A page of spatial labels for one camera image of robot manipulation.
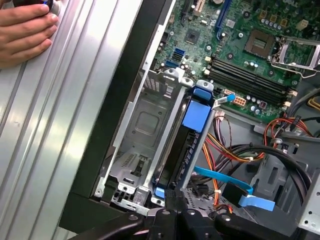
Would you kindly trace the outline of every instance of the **person's hand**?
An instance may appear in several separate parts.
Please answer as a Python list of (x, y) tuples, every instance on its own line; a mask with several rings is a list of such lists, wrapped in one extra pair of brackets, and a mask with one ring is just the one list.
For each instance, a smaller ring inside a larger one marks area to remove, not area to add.
[(48, 49), (58, 21), (56, 15), (47, 14), (49, 7), (45, 4), (1, 9), (3, 3), (0, 0), (0, 69), (23, 63)]

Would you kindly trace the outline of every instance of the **gray metal surface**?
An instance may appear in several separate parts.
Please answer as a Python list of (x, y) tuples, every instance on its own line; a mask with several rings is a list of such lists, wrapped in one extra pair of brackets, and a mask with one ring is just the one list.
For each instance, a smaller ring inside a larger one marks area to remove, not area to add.
[[(218, 214), (222, 214), (226, 212), (226, 210), (224, 209), (221, 209), (219, 211), (216, 211), (214, 209), (213, 207), (214, 198), (212, 196), (209, 196), (209, 197), (206, 195), (196, 196), (193, 193), (192, 189), (190, 188), (182, 189), (182, 191), (183, 191), (184, 197), (187, 200), (188, 208), (190, 209), (198, 209), (200, 211), (205, 211), (206, 214), (209, 214), (211, 212), (217, 212)], [(257, 217), (255, 216), (255, 214), (249, 211), (246, 207), (237, 208), (236, 206), (228, 202), (223, 196), (220, 196), (219, 203), (228, 204), (229, 206), (231, 206), (232, 212), (237, 216), (250, 220), (254, 223), (258, 223), (256, 219)]]
[(141, 2), (64, 0), (53, 46), (0, 72), (1, 240), (53, 238)]
[(302, 206), (298, 226), (320, 235), (320, 171), (317, 170)]

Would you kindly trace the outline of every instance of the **side panel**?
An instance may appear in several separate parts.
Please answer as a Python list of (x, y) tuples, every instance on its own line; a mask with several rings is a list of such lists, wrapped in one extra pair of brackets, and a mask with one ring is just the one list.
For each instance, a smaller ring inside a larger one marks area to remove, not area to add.
[(53, 238), (141, 2), (64, 0), (53, 46), (0, 72), (0, 239)]

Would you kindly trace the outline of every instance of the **green circuit board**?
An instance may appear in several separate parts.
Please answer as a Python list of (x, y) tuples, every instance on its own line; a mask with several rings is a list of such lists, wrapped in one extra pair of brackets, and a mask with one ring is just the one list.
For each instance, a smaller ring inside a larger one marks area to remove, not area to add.
[[(298, 3), (296, 3), (296, 6), (291, 5), (290, 10), (287, 12), (285, 9), (288, 4), (283, 3), (282, 0), (265, 2), (259, 0), (232, 0), (221, 24), (220, 34), (223, 33), (224, 37), (219, 39), (219, 36), (217, 37), (216, 24), (225, 3), (216, 5), (211, 0), (206, 0), (199, 16), (195, 16), (189, 11), (187, 18), (182, 21), (181, 12), (184, 4), (185, 0), (176, 1), (165, 30), (165, 44), (159, 46), (155, 55), (154, 70), (161, 70), (163, 64), (167, 61), (177, 63), (179, 66), (184, 62), (183, 67), (188, 77), (195, 81), (199, 79), (210, 81), (204, 75), (204, 70), (210, 64), (205, 58), (215, 56), (221, 61), (240, 67), (257, 76), (262, 76), (268, 81), (273, 81), (292, 89), (297, 88), (301, 78), (299, 74), (290, 74), (272, 67), (270, 62), (267, 61), (267, 55), (269, 55), (270, 51), (268, 54), (260, 52), (260, 54), (264, 54), (263, 57), (249, 52), (246, 49), (248, 48), (247, 42), (254, 33), (263, 33), (274, 38), (276, 36), (306, 38), (306, 29), (302, 31), (296, 29), (296, 27), (301, 20), (308, 20), (309, 27), (311, 24), (315, 26), (319, 24), (319, 11), (317, 8), (310, 7), (310, 9), (304, 9), (303, 14), (297, 13), (295, 15), (299, 6), (302, 7)], [(188, 39), (187, 37), (190, 36), (190, 32), (193, 39)], [(316, 37), (315, 35), (310, 35), (310, 33), (307, 36), (308, 39), (315, 39)], [(268, 44), (266, 42), (259, 42), (258, 40), (258, 42), (253, 42), (253, 45)], [(180, 61), (173, 59), (173, 52), (176, 48), (185, 52), (183, 59)], [(313, 50), (308, 45), (292, 44), (287, 51), (286, 61), (306, 64)], [(215, 95), (216, 98), (223, 97), (225, 89), (234, 92), (241, 98), (247, 98), (245, 91), (232, 89), (212, 80), (211, 82), (213, 82), (215, 89), (223, 89), (221, 94)], [(259, 109), (258, 114), (252, 111), (252, 106), (256, 110)], [(279, 117), (283, 111), (282, 106), (272, 104), (267, 104), (265, 108), (260, 109), (257, 102), (251, 100), (247, 100), (245, 106), (227, 103), (224, 107), (246, 116), (251, 116), (264, 123)]]

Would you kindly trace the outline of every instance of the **ribbed metal panel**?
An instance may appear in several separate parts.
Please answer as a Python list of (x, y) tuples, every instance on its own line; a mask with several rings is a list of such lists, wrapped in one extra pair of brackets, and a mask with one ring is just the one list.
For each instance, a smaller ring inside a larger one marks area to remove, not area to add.
[(53, 46), (0, 72), (1, 240), (72, 237), (57, 224), (141, 2), (63, 0)]

